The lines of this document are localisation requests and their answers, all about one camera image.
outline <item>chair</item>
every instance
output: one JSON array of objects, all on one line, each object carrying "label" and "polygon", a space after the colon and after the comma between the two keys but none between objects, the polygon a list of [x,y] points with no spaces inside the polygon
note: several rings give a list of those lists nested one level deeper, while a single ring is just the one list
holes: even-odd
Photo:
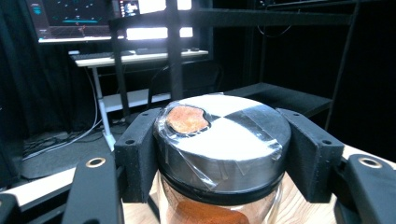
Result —
[{"label": "chair", "polygon": [[[209,94],[219,91],[223,76],[222,66],[213,61],[187,62],[181,65],[183,98]],[[170,68],[165,66],[151,79],[148,88],[147,109],[153,107],[153,96],[171,91]]]}]

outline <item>wooden tabletop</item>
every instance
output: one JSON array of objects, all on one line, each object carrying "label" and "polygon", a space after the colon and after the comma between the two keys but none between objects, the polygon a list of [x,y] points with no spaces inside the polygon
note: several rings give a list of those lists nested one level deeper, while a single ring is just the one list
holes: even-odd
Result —
[{"label": "wooden tabletop", "polygon": [[[368,154],[353,147],[345,146],[344,157],[347,159],[352,154]],[[387,161],[393,169],[396,164]],[[70,169],[56,175],[39,179],[35,182],[22,185],[15,189],[4,191],[17,196],[20,206],[72,183],[75,169]],[[156,200],[156,180],[154,180],[151,195]],[[295,187],[290,177],[285,174],[282,181],[282,199],[276,216],[276,223],[335,223],[333,207],[335,197],[333,196],[329,203],[308,203],[299,190]],[[123,212],[125,223],[159,223],[151,212],[149,206],[143,203],[124,203]]]}]

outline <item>monitor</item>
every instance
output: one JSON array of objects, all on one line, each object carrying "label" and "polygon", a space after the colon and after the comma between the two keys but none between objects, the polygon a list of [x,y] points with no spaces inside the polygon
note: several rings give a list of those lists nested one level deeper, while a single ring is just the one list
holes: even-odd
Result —
[{"label": "monitor", "polygon": [[[25,0],[38,43],[85,43],[109,41],[108,20],[164,10],[166,0]],[[177,0],[179,10],[192,9],[191,0]],[[193,37],[191,27],[180,30],[181,37]],[[165,39],[167,30],[134,28],[127,38],[152,45]]]}]

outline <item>black curtain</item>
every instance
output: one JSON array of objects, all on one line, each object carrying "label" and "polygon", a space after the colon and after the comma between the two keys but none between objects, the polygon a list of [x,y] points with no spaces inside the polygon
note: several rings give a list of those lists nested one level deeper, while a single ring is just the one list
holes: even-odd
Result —
[{"label": "black curtain", "polygon": [[0,133],[91,128],[92,86],[68,57],[71,46],[38,44],[24,0],[0,1],[0,30]]}]

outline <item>jar lid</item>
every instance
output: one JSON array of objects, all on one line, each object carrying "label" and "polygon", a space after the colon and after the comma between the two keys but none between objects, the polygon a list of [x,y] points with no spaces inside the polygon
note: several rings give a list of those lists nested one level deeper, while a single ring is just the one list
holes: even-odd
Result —
[{"label": "jar lid", "polygon": [[209,94],[169,104],[156,119],[154,135],[168,180],[230,195],[263,191],[280,181],[290,126],[260,102]]}]

